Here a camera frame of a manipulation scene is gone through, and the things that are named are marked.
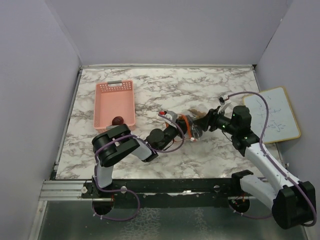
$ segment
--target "white wall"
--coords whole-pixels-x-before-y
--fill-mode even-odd
[[[27,239],[79,59],[43,0],[0,2],[0,238]]]
[[[290,0],[47,0],[84,65],[257,64]]]
[[[280,143],[289,169],[320,202],[320,1],[295,0],[257,65],[262,89],[285,86],[301,137]],[[320,236],[319,223],[316,227]]]

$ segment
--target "purple cable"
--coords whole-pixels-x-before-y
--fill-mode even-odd
[[[168,150],[168,151],[162,151],[162,150],[157,150],[157,149],[154,149],[152,148],[149,144],[147,144],[145,141],[143,141],[142,139],[138,138],[136,135],[133,135],[133,134],[130,134],[130,135],[125,135],[125,136],[121,136],[109,143],[107,143],[106,145],[102,146],[101,148],[99,148],[95,154],[94,154],[94,159],[95,159],[95,167],[94,167],[94,178],[95,178],[95,182],[96,182],[96,187],[101,191],[101,192],[105,192],[105,193],[117,193],[117,192],[123,192],[123,191],[126,191],[126,192],[129,192],[131,194],[133,194],[137,200],[137,203],[138,203],[138,206],[137,206],[137,209],[135,211],[135,213],[132,215],[132,216],[129,216],[129,217],[126,217],[126,218],[113,218],[113,217],[108,217],[108,216],[104,216],[104,215],[99,215],[95,212],[95,209],[94,209],[94,206],[92,204],[92,210],[94,212],[95,215],[97,215],[98,217],[100,218],[103,218],[103,219],[107,219],[107,220],[112,220],[112,221],[118,221],[118,222],[124,222],[124,221],[128,221],[128,220],[131,220],[133,218],[135,218],[138,213],[139,213],[139,210],[140,210],[140,200],[139,200],[139,197],[138,195],[132,191],[132,190],[122,190],[122,189],[117,189],[117,190],[105,190],[105,189],[102,189],[100,186],[99,186],[99,183],[98,183],[98,178],[97,178],[97,175],[98,175],[98,164],[99,164],[99,160],[98,160],[98,155],[99,153],[101,153],[103,150],[105,150],[105,148],[107,148],[108,146],[118,142],[118,141],[121,141],[123,139],[127,139],[127,138],[135,138],[135,139],[138,139],[139,141],[141,141],[142,143],[144,143],[149,149],[151,149],[152,151],[154,152],[158,152],[158,153],[172,153],[176,150],[178,150],[179,148],[182,147],[182,145],[184,144],[185,142],[185,134],[184,132],[182,131],[182,129],[179,127],[178,124],[176,124],[175,122],[173,122],[171,119],[167,118],[166,116],[163,116],[161,114],[158,114],[158,116],[170,121],[171,123],[173,123],[176,128],[181,132],[181,136],[182,136],[182,141],[181,141],[181,144],[176,147],[175,149],[172,149],[172,150]]]
[[[260,97],[262,99],[262,101],[264,102],[265,110],[266,110],[266,117],[265,117],[265,122],[264,122],[264,126],[263,126],[263,129],[261,132],[260,141],[259,141],[260,148],[261,148],[263,154],[272,163],[272,165],[298,189],[298,191],[301,193],[301,195],[304,197],[304,199],[308,203],[308,205],[312,211],[313,221],[312,221],[312,223],[309,223],[309,224],[304,223],[304,224],[302,224],[302,226],[304,226],[304,227],[314,226],[317,223],[317,212],[315,210],[315,207],[311,203],[310,199],[307,197],[307,195],[304,193],[304,191],[301,189],[301,187],[294,180],[292,180],[291,177],[289,177],[289,176],[287,177],[287,174],[275,163],[275,161],[273,161],[273,159],[267,154],[267,151],[264,149],[262,138],[265,135],[265,131],[267,129],[267,124],[268,124],[268,119],[269,119],[269,106],[268,106],[267,101],[265,100],[265,98],[262,95],[260,95],[257,92],[254,92],[254,91],[241,91],[241,92],[232,93],[232,94],[228,95],[228,98],[236,96],[236,95],[240,95],[240,94],[254,94],[254,95],[257,95],[258,97]]]
[[[139,197],[138,195],[132,191],[132,190],[129,190],[129,189],[126,189],[126,190],[123,190],[123,189],[117,189],[117,190],[105,190],[105,189],[102,189],[100,186],[99,186],[99,183],[98,183],[98,178],[97,178],[97,175],[98,175],[98,164],[99,164],[99,160],[98,160],[98,155],[99,153],[101,153],[101,151],[103,151],[105,148],[107,148],[108,146],[110,146],[111,144],[114,144],[115,142],[118,142],[120,140],[123,140],[123,139],[127,139],[127,138],[136,138],[137,136],[136,135],[126,135],[126,136],[122,136],[122,137],[119,137],[118,139],[116,140],[113,140],[109,143],[107,143],[106,145],[104,145],[103,147],[99,148],[95,154],[94,154],[94,159],[95,159],[95,167],[94,167],[94,178],[95,178],[95,182],[96,182],[96,187],[101,191],[101,192],[104,192],[104,193],[118,193],[118,192],[129,192],[131,194],[134,195],[134,197],[136,198],[136,201],[138,203],[138,206],[136,208],[136,211],[135,213],[132,215],[132,216],[129,216],[129,217],[126,217],[126,218],[114,218],[114,217],[108,217],[108,216],[104,216],[104,215],[99,215],[95,212],[95,209],[94,209],[94,206],[92,204],[92,210],[94,212],[95,215],[97,215],[98,217],[100,218],[103,218],[103,219],[107,219],[107,220],[112,220],[112,221],[118,221],[118,222],[124,222],[124,221],[128,221],[128,220],[131,220],[133,218],[135,218],[138,213],[139,213],[139,210],[140,210],[140,200],[139,200]]]
[[[246,215],[246,214],[244,214],[244,213],[241,213],[241,212],[238,212],[238,211],[234,210],[234,209],[232,208],[232,206],[230,206],[230,205],[229,205],[229,208],[232,209],[236,214],[239,214],[239,215],[241,215],[242,217],[245,217],[245,218],[247,218],[247,219],[263,220],[263,219],[268,219],[268,218],[272,217],[272,214],[269,214],[269,215],[267,215],[267,216],[250,216],[250,215]]]

